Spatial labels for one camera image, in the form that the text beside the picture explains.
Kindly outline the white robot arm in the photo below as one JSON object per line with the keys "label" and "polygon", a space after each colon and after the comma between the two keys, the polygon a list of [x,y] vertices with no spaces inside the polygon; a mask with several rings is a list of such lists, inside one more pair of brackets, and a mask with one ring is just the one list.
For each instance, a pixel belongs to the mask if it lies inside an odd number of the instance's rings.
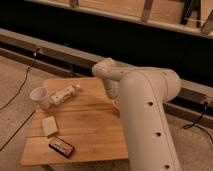
{"label": "white robot arm", "polygon": [[131,171],[182,171],[163,109],[181,90],[178,74],[165,68],[119,67],[111,58],[95,64],[92,73],[118,103]]}

